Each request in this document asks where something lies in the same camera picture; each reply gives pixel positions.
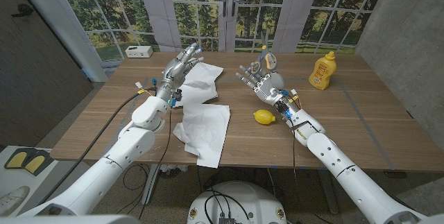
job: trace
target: shoe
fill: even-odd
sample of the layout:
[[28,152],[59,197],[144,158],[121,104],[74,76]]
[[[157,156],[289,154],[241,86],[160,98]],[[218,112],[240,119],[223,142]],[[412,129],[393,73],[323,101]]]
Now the shoe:
[[26,199],[29,187],[22,186],[0,198],[0,216],[9,216]]

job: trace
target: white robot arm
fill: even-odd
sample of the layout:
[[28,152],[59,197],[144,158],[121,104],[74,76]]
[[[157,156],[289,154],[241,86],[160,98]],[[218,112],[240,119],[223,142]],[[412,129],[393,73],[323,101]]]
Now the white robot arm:
[[200,52],[192,44],[170,61],[156,96],[150,96],[132,115],[132,121],[119,133],[114,146],[70,188],[54,199],[41,204],[21,216],[36,215],[84,215],[89,214],[121,173],[154,144],[155,133],[162,130],[162,118],[175,100],[176,91],[185,81],[185,75],[203,60],[194,56]]
[[378,186],[338,146],[325,136],[324,127],[304,110],[287,100],[281,90],[273,86],[269,74],[258,71],[252,74],[245,69],[247,78],[236,75],[264,102],[275,106],[293,131],[295,138],[324,164],[338,180],[345,192],[364,213],[370,223],[419,223],[428,217],[401,205]]

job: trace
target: lemon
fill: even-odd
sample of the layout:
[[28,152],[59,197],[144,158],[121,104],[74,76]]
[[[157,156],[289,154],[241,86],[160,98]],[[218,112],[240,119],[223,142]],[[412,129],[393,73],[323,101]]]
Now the lemon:
[[275,116],[273,116],[268,110],[258,110],[253,113],[253,115],[255,116],[256,121],[260,124],[269,124],[276,120]]

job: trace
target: wall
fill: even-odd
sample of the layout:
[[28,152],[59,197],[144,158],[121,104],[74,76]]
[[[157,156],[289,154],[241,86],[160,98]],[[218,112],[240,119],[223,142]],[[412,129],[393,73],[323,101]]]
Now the wall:
[[93,82],[106,82],[105,75],[99,62],[94,57],[91,49],[85,44],[83,38],[66,15],[57,0],[31,0],[39,10],[46,22],[57,34],[69,52],[82,67],[89,79]]
[[355,51],[442,150],[443,34],[444,0],[379,0]]

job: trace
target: white box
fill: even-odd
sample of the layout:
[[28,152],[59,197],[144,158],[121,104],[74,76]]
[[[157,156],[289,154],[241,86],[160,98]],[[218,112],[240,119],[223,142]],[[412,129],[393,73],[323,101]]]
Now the white box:
[[125,50],[129,58],[149,58],[153,54],[151,46],[128,46]]

